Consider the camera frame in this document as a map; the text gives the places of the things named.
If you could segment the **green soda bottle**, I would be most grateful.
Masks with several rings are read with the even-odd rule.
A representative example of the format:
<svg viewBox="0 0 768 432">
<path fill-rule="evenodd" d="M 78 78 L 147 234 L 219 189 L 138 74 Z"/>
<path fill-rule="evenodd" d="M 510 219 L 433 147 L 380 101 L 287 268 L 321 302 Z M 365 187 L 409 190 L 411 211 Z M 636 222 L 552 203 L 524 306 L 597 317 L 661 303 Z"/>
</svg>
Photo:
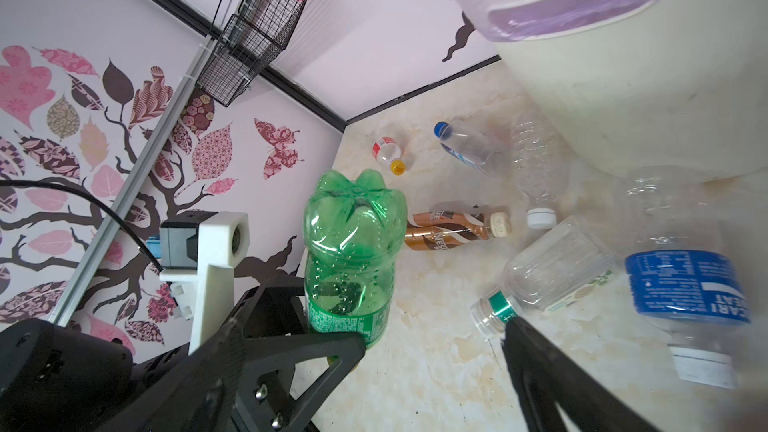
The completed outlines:
<svg viewBox="0 0 768 432">
<path fill-rule="evenodd" d="M 365 346 L 383 336 L 395 263 L 408 224 L 405 195 L 372 169 L 349 179 L 324 173 L 305 207 L 307 318 L 316 333 L 355 332 Z"/>
</svg>

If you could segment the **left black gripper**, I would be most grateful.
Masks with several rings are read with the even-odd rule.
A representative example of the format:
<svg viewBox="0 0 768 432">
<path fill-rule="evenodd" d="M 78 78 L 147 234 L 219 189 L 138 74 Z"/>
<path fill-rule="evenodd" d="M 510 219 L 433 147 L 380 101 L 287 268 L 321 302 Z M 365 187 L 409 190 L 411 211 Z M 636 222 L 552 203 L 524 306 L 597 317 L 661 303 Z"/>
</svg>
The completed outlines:
<svg viewBox="0 0 768 432">
<path fill-rule="evenodd" d="M 1 429 L 147 431 L 123 413 L 187 355 L 184 344 L 137 364 L 125 339 L 23 320 L 1 332 Z"/>
</svg>

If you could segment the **green-label clear white-cap bottle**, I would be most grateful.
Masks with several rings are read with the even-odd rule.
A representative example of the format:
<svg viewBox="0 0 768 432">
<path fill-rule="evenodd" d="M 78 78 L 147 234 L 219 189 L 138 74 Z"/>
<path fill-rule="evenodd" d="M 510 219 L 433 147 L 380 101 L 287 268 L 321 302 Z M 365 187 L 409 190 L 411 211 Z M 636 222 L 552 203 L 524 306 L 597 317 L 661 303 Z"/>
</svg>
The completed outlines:
<svg viewBox="0 0 768 432">
<path fill-rule="evenodd" d="M 619 272 L 617 255 L 573 215 L 509 261 L 499 284 L 470 308 L 479 333 L 494 338 L 513 318 L 551 315 L 586 298 Z"/>
</svg>

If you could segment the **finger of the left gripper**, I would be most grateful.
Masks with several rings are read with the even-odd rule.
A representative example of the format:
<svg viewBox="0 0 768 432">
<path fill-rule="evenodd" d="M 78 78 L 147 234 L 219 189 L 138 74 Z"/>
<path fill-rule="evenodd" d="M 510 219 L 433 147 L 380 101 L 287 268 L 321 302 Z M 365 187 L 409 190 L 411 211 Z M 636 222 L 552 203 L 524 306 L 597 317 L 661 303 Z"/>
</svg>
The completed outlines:
<svg viewBox="0 0 768 432">
<path fill-rule="evenodd" d="M 239 300 L 239 324 L 244 336 L 301 335 L 308 331 L 301 304 L 304 279 L 278 276 L 254 287 Z"/>
<path fill-rule="evenodd" d="M 245 341 L 232 431 L 318 431 L 315 415 L 366 353 L 355 332 Z"/>
</svg>

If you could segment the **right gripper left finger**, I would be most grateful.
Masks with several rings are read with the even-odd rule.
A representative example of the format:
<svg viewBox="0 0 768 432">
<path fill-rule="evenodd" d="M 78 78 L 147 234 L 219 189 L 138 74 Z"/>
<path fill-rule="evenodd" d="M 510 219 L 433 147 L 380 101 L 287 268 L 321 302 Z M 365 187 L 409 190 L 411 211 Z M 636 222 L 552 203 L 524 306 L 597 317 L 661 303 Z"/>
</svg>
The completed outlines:
<svg viewBox="0 0 768 432">
<path fill-rule="evenodd" d="M 203 345 L 99 431 L 232 431 L 245 361 L 241 324 L 228 320 Z"/>
</svg>

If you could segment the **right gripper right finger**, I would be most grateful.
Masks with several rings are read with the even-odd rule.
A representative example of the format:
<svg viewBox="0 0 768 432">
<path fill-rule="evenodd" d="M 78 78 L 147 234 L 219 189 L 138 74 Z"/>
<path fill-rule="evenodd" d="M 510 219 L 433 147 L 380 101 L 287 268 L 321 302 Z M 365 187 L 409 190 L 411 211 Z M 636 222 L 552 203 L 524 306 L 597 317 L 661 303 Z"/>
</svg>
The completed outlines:
<svg viewBox="0 0 768 432">
<path fill-rule="evenodd" d="M 654 431 L 522 317 L 505 326 L 502 350 L 530 431 L 564 431 L 564 412 L 581 431 Z"/>
</svg>

